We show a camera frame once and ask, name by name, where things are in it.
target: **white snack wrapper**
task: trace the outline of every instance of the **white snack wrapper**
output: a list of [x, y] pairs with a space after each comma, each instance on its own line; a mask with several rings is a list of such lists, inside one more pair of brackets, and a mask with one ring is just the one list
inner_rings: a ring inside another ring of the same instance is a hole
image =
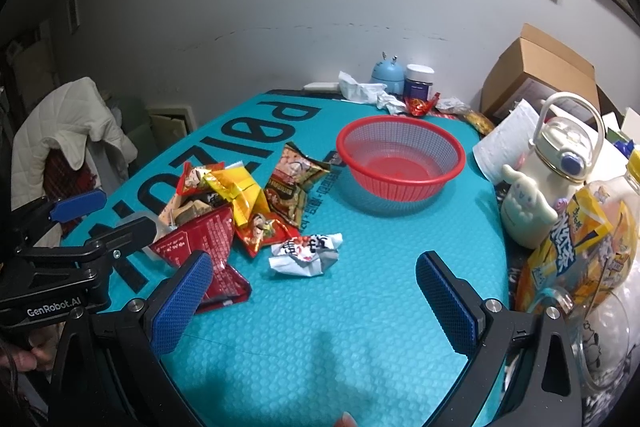
[[271, 245], [269, 266], [278, 273], [298, 277], [322, 275], [338, 261], [342, 234], [303, 235]]

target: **white jar lid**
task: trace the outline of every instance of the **white jar lid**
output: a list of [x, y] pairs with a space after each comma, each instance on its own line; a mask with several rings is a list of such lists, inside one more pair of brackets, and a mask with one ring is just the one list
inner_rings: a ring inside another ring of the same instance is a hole
[[406, 67], [406, 73], [404, 74], [409, 80], [416, 80], [417, 82], [433, 82], [433, 69], [428, 66], [421, 66], [420, 64], [409, 64]]

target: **gray wall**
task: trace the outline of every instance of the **gray wall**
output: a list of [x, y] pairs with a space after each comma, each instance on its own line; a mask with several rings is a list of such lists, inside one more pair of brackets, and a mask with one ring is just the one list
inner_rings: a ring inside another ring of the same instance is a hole
[[640, 36], [609, 0], [79, 0], [70, 36], [53, 11], [63, 80], [149, 104], [187, 103], [202, 123], [258, 92], [369, 78], [380, 51], [436, 70], [444, 95], [478, 102], [500, 53], [529, 22], [583, 55], [621, 108], [640, 108]]

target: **bottle handle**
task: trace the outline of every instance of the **bottle handle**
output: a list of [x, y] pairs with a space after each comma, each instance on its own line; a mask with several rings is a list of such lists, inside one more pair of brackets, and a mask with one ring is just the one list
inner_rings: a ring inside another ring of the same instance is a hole
[[593, 104], [591, 104], [591, 102], [589, 102], [588, 100], [585, 100], [583, 97], [577, 94], [574, 94], [572, 92], [563, 91], [563, 92], [556, 92], [552, 94], [548, 99], [546, 99], [546, 102], [544, 103], [544, 105], [542, 106], [542, 109], [540, 110], [540, 118], [538, 118], [538, 124], [536, 125], [536, 130], [533, 132], [533, 138], [531, 139], [531, 142], [535, 143], [538, 140], [538, 136], [540, 135], [542, 126], [545, 123], [546, 114], [548, 113], [549, 108], [558, 100], [573, 100], [574, 102], [578, 103], [583, 108], [588, 110], [596, 120], [596, 126], [598, 128], [598, 139], [593, 149], [592, 161], [591, 163], [589, 163], [588, 169], [587, 169], [587, 172], [590, 172], [591, 169], [593, 168], [594, 163], [598, 159], [598, 156], [600, 156], [600, 151], [602, 150], [602, 146], [604, 144], [606, 130], [604, 128], [604, 122], [602, 121], [602, 117], [600, 116], [598, 110], [595, 107], [593, 107]]

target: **white quilted jacket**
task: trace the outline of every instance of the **white quilted jacket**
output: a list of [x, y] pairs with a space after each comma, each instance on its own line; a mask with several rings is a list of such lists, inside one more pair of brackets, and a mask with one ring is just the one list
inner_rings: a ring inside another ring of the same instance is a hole
[[[62, 150], [73, 170], [81, 168], [87, 137], [95, 142], [103, 140], [118, 151], [116, 168], [122, 174], [138, 155], [88, 76], [49, 93], [15, 134], [11, 208], [44, 195], [44, 166], [50, 149]], [[51, 246], [56, 240], [45, 243]]]

